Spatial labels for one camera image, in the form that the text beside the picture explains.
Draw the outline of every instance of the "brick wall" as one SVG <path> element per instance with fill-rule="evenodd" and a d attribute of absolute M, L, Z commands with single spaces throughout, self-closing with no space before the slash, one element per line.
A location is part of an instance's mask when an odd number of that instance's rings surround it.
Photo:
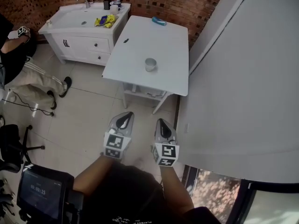
<path fill-rule="evenodd" d="M 131 15 L 157 16 L 187 27 L 191 47 L 219 0 L 122 0 L 122 2 L 132 4 Z M 76 0 L 0 0 L 0 13 L 9 19 L 15 28 L 25 25 L 38 31 L 60 6 L 75 3 Z"/>

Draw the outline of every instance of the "white table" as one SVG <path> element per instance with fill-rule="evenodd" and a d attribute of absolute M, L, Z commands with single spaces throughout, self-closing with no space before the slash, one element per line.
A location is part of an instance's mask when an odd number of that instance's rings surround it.
<path fill-rule="evenodd" d="M 145 70 L 146 58 L 157 61 L 156 70 Z M 150 18 L 131 16 L 118 38 L 102 76 L 122 82 L 125 108 L 125 94 L 159 100 L 154 114 L 169 95 L 188 94 L 188 70 L 187 28 L 172 23 L 161 26 Z M 126 89 L 124 84 L 132 84 L 132 89 Z M 137 92 L 136 86 L 165 91 L 164 96 L 153 97 Z"/>

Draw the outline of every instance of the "black shirt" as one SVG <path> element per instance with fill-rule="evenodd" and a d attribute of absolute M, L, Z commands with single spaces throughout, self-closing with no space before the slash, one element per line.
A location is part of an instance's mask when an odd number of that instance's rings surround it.
<path fill-rule="evenodd" d="M 82 218 L 83 223 L 99 224 L 220 224 L 206 207 L 175 213 L 153 175 L 119 163 L 87 200 Z"/>
<path fill-rule="evenodd" d="M 13 24 L 0 14 L 0 49 L 3 47 L 8 34 L 13 29 Z M 5 67 L 5 84 L 11 82 L 23 69 L 26 61 L 26 51 L 21 44 L 16 49 L 4 54 L 0 51 L 1 63 Z"/>

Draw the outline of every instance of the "display screen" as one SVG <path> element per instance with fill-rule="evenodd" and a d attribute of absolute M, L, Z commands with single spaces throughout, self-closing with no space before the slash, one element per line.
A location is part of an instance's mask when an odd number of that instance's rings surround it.
<path fill-rule="evenodd" d="M 61 183 L 28 169 L 22 179 L 20 198 L 42 213 L 58 219 Z"/>

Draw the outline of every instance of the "forearm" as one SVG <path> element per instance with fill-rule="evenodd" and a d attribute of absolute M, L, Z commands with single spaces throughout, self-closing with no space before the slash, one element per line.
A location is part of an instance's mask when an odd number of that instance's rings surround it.
<path fill-rule="evenodd" d="M 90 196 L 103 181 L 113 162 L 112 158 L 106 156 L 99 157 L 75 178 L 73 189 Z"/>
<path fill-rule="evenodd" d="M 167 203 L 181 214 L 194 208 L 192 199 L 172 167 L 160 166 Z"/>
<path fill-rule="evenodd" d="M 16 49 L 18 46 L 20 46 L 22 43 L 26 42 L 29 38 L 25 35 L 20 36 L 16 39 L 7 39 L 4 43 L 3 47 L 1 48 L 2 53 L 8 53 L 14 49 Z"/>

